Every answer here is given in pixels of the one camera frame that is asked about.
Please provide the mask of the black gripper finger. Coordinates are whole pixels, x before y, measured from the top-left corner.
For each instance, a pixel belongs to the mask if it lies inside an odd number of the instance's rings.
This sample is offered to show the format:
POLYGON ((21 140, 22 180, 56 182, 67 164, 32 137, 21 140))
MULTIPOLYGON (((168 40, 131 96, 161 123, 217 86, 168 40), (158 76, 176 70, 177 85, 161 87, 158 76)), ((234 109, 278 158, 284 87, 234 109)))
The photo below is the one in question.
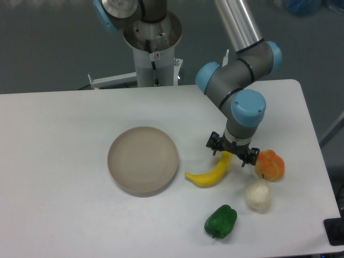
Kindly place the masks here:
POLYGON ((212 155, 215 156, 217 152, 223 151, 223 139, 220 135, 213 131, 206 143, 206 147, 212 150, 212 155))
POLYGON ((242 161, 242 167, 246 164, 255 166, 259 157, 259 148, 246 148, 239 154, 239 159, 242 161))

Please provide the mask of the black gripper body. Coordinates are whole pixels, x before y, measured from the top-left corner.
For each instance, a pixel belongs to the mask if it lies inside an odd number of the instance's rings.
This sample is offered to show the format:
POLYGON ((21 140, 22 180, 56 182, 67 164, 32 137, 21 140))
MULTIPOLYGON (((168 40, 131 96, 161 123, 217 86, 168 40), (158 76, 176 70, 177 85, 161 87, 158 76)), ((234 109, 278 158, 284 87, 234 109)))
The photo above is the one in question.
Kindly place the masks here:
POLYGON ((223 134, 221 137, 221 152, 226 151, 239 157, 246 159, 249 157, 249 144, 252 138, 235 138, 230 134, 223 134))

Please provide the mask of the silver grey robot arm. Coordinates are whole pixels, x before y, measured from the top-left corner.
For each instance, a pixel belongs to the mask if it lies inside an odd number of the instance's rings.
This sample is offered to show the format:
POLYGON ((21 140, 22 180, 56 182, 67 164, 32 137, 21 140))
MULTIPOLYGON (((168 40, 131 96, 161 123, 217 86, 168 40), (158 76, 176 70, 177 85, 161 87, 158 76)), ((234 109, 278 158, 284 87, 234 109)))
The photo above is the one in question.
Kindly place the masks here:
MULTIPOLYGON (((207 63, 196 75, 200 90, 227 119, 224 133, 212 133, 206 145, 256 165, 260 151, 249 145, 266 101, 249 86, 276 70, 282 53, 274 42, 264 40, 246 1, 215 1, 215 6, 237 57, 231 64, 207 63)), ((139 87, 178 82, 174 48, 182 26, 166 1, 94 1, 94 7, 107 30, 123 32, 133 50, 139 87)))

